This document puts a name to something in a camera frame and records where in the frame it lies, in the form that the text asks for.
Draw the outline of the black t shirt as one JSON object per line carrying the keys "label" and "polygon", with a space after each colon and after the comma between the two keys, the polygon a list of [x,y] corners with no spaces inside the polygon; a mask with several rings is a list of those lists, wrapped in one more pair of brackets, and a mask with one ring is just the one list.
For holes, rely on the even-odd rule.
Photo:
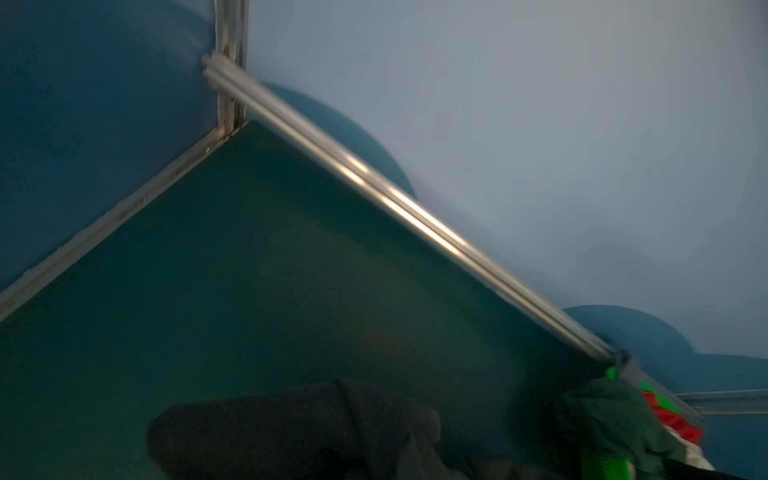
{"label": "black t shirt", "polygon": [[[626,459],[636,479],[716,479],[685,463],[682,442],[636,387],[600,378],[556,407],[565,438]],[[180,404],[146,431],[151,461],[171,479],[544,479],[543,469],[440,455],[431,408],[374,386],[336,380],[268,395]]]}

